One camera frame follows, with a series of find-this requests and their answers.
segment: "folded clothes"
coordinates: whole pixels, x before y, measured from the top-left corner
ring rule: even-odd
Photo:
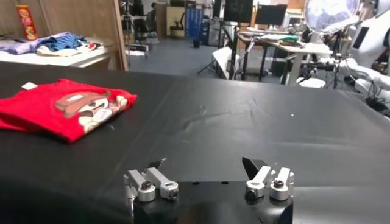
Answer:
[[[50,37],[42,41],[37,48],[46,46],[50,51],[59,51],[62,49],[75,49],[86,42],[84,37],[70,33],[60,37]]]
[[[269,41],[298,41],[298,36],[294,35],[280,35],[280,34],[267,34],[264,36],[259,37],[262,40],[269,40]]]
[[[72,143],[121,111],[137,95],[61,79],[0,99],[0,128],[51,132]]]
[[[0,46],[0,51],[6,51],[6,52],[11,53],[11,54],[31,53],[31,52],[35,52],[38,45],[40,45],[42,42],[44,42],[50,38],[58,38],[58,37],[62,37],[64,35],[70,35],[70,34],[71,33],[69,33],[69,32],[63,32],[63,33],[58,33],[58,34],[53,35],[53,36],[39,38],[39,39],[36,39],[34,41],[28,41],[25,43],[18,43],[18,44],[14,44],[11,46]]]
[[[37,49],[37,55],[40,56],[60,56],[60,57],[70,57],[76,54],[86,53],[89,51],[92,51],[100,46],[100,44],[95,43],[87,43],[81,45],[81,47],[78,47],[76,49],[62,49],[59,51],[51,51],[48,47],[42,45]]]

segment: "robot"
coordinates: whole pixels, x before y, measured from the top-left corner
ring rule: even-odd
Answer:
[[[390,107],[390,77],[371,69],[372,64],[390,46],[390,0],[376,0],[374,17],[353,27],[352,58],[340,62],[343,75],[357,77],[355,89],[366,97],[378,97]]]
[[[293,224],[290,168],[277,172],[262,160],[242,158],[247,181],[175,182],[159,171],[164,160],[124,174],[130,223]]]

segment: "computer monitor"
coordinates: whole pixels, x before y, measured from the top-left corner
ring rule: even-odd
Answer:
[[[185,6],[185,0],[171,0],[171,6],[174,6],[174,7],[184,7]]]
[[[226,0],[224,22],[250,23],[254,0]]]
[[[280,26],[285,19],[286,10],[287,5],[258,5],[255,23]]]
[[[222,0],[215,0],[213,7],[213,18],[219,18],[221,15]]]

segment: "red t-shirt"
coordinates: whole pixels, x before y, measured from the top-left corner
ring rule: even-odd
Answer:
[[[61,79],[0,99],[0,128],[50,131],[69,143],[114,114],[129,109],[137,95]]]

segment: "screw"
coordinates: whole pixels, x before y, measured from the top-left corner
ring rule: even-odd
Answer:
[[[168,197],[171,199],[171,200],[175,200],[178,196],[178,192],[177,190],[174,190],[174,191],[169,191],[169,194],[168,194]]]
[[[255,190],[250,189],[245,193],[245,198],[249,201],[254,201],[257,199],[257,193]]]
[[[284,185],[285,185],[284,182],[281,181],[281,180],[275,180],[275,181],[274,181],[274,187],[275,187],[276,189],[280,189],[280,188],[282,188]]]
[[[141,185],[141,190],[148,190],[152,187],[152,183],[150,181],[145,181]]]

